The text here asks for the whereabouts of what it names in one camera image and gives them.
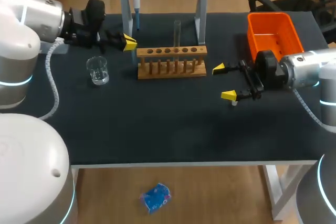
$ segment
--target orange bin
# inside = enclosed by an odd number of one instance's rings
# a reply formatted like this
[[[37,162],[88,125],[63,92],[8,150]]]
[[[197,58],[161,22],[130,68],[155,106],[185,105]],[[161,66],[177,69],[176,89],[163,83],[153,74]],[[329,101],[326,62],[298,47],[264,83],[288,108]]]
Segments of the orange bin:
[[[272,50],[278,61],[284,55],[304,52],[287,13],[250,13],[247,19],[247,38],[253,61],[257,53],[264,50]]]

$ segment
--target test tube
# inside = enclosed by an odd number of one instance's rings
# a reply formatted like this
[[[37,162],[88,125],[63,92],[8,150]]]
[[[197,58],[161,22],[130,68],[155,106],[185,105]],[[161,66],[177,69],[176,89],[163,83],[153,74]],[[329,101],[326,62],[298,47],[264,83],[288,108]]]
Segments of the test tube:
[[[181,21],[175,20],[174,22],[174,47],[180,46],[181,39]]]

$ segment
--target table leg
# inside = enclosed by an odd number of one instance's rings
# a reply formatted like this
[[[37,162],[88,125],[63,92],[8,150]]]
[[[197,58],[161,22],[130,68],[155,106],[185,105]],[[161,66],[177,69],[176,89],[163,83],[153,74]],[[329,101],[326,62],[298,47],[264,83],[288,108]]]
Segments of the table leg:
[[[283,220],[295,201],[301,178],[311,165],[290,165],[279,178],[275,165],[264,165],[267,188],[272,205],[273,220]]]
[[[75,187],[76,187],[79,168],[72,168],[71,171],[72,171],[72,177],[74,178],[73,182],[75,183]]]

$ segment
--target wooden test tube rack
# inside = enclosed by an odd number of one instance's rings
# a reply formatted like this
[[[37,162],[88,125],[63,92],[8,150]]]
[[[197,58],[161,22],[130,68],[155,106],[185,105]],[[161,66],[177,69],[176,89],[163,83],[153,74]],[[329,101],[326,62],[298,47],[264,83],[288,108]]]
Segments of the wooden test tube rack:
[[[188,78],[206,76],[206,46],[138,48],[138,79]]]

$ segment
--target black tabletop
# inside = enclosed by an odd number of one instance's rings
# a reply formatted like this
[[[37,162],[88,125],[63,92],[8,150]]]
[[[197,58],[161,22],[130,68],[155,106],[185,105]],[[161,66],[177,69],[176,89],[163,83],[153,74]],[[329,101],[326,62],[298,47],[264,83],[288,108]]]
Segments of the black tabletop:
[[[305,50],[327,48],[311,13],[290,13]],[[181,46],[197,45],[193,15],[141,15],[133,37],[139,47],[173,43],[174,20],[182,21]],[[105,28],[121,30],[121,16],[108,15]],[[223,61],[249,54],[247,14],[208,14],[205,59],[207,77],[137,80],[130,53],[108,49],[110,81],[95,88],[88,82],[86,60],[97,49],[70,48],[54,55],[51,68],[60,105],[47,120],[64,139],[71,163],[315,160],[336,147],[335,136],[307,114],[292,92],[272,91],[262,99],[233,108],[221,92],[247,88],[239,72],[212,76]],[[39,56],[25,101],[15,112],[41,116],[53,106],[44,56]],[[300,93],[320,116],[319,87]]]

